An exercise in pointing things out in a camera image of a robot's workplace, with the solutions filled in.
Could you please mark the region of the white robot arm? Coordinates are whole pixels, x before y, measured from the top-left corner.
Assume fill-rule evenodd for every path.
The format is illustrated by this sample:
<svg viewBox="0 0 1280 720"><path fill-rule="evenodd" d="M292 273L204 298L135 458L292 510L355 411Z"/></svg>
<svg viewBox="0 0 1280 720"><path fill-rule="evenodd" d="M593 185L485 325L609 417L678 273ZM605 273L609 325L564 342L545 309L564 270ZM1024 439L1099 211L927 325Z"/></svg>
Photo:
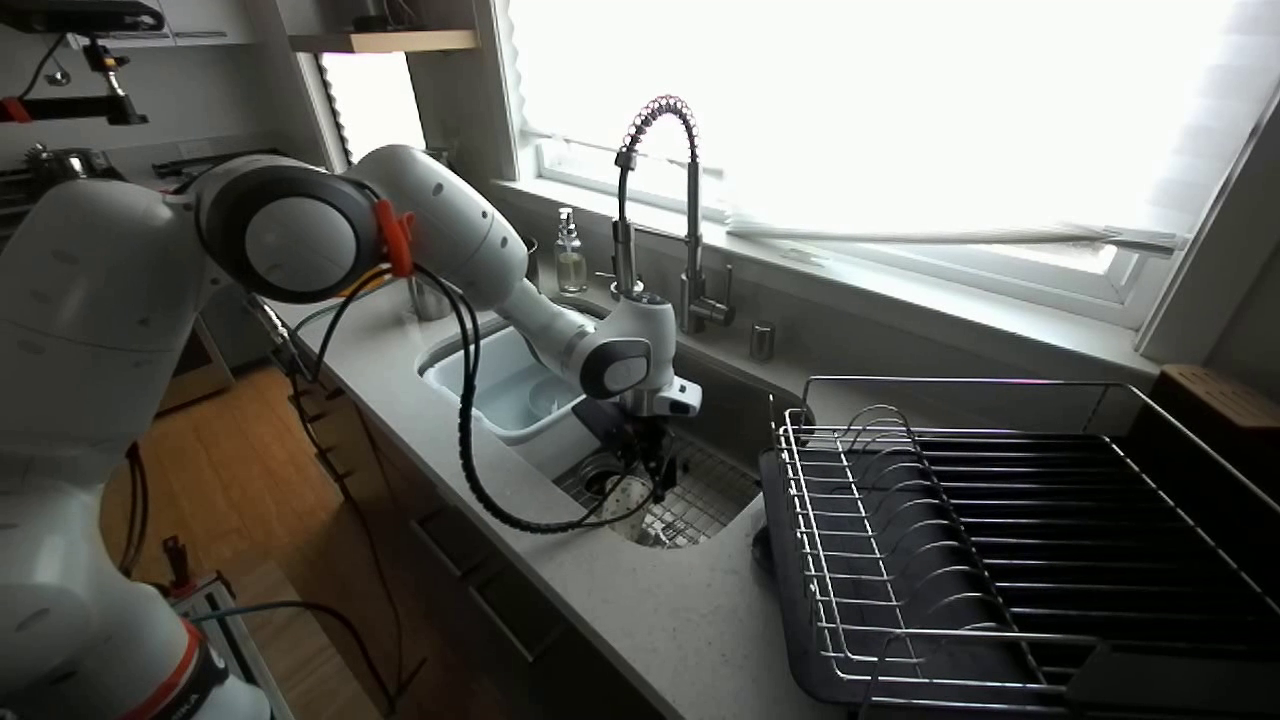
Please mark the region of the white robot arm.
<svg viewBox="0 0 1280 720"><path fill-rule="evenodd" d="M582 322L529 282L529 245L449 166L384 146L342 172L234 155L184 191L47 187L0 248L0 718L270 720L194 619L102 547L102 484L163 409L209 294L314 305L424 273L497 314L586 402L678 417L676 314L629 294Z"/></svg>

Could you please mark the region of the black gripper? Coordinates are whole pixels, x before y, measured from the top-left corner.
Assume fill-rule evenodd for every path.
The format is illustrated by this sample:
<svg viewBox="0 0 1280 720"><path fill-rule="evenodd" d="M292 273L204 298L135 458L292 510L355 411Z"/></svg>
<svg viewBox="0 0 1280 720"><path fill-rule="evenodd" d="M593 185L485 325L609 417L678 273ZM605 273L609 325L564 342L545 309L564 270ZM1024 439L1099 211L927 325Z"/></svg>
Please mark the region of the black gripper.
<svg viewBox="0 0 1280 720"><path fill-rule="evenodd" d="M646 474L658 474L669 462L669 419L662 417L634 417L629 411L619 423L622 439L622 458L634 462Z"/></svg>

